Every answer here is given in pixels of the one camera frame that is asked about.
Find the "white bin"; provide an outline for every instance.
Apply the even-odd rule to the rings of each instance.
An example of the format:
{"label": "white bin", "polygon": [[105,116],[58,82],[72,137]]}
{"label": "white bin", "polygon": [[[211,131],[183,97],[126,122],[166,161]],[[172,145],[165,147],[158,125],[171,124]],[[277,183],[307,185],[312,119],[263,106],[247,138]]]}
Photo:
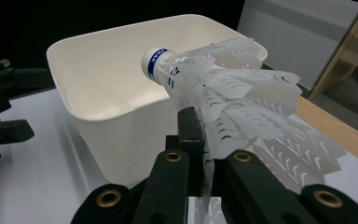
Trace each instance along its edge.
{"label": "white bin", "polygon": [[[148,177],[165,136],[177,134],[168,94],[142,72],[144,53],[154,47],[182,52],[240,36],[206,17],[181,15],[50,46],[48,65],[56,87],[108,181],[131,186]],[[262,48],[259,59],[266,57]]]}

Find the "black clamp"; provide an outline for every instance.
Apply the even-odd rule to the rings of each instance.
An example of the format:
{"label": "black clamp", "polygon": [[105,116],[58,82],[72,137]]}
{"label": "black clamp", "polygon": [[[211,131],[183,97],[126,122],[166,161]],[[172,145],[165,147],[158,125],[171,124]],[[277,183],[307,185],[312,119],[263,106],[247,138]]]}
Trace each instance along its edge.
{"label": "black clamp", "polygon": [[[0,63],[0,113],[11,108],[10,100],[54,87],[47,69],[14,69]],[[25,119],[0,122],[0,145],[23,142],[33,136],[34,132]]]}
{"label": "black clamp", "polygon": [[[150,176],[132,189],[95,189],[71,223],[187,223],[187,197],[200,196],[202,188],[203,146],[197,115],[185,108],[178,113],[178,135],[167,136]],[[307,186],[297,195],[252,152],[237,150],[214,164],[211,195],[222,198],[227,224],[358,223],[358,204],[350,197],[325,185]]]}

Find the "black curtain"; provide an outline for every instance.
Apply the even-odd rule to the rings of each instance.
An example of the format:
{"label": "black curtain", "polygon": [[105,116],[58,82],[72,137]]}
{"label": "black curtain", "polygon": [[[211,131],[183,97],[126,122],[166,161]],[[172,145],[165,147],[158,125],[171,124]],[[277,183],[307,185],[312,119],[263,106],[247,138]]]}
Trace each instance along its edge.
{"label": "black curtain", "polygon": [[56,41],[140,21],[199,14],[237,30],[244,0],[227,1],[0,1],[0,59],[15,68],[48,68]]}

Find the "badminton shuttlecock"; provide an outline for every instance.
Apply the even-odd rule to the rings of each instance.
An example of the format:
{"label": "badminton shuttlecock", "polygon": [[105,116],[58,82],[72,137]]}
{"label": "badminton shuttlecock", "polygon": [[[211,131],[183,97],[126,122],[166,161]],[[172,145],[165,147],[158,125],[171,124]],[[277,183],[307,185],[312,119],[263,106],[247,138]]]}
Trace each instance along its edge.
{"label": "badminton shuttlecock", "polygon": [[307,124],[296,111],[299,76],[261,69],[259,47],[236,38],[175,53],[151,49],[142,59],[145,75],[163,86],[178,110],[193,106],[212,159],[236,149],[254,152],[294,192],[340,170],[345,151]]}

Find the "blue band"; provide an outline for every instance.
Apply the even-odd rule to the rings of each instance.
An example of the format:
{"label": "blue band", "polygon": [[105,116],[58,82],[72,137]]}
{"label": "blue band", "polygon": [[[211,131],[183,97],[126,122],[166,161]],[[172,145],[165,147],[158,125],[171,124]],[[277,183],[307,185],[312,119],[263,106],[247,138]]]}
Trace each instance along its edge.
{"label": "blue band", "polygon": [[149,65],[147,66],[147,73],[149,74],[149,77],[154,80],[154,65],[156,64],[157,59],[159,56],[161,56],[162,53],[167,51],[166,49],[159,49],[156,51],[156,53],[153,54],[153,56],[150,58]]}

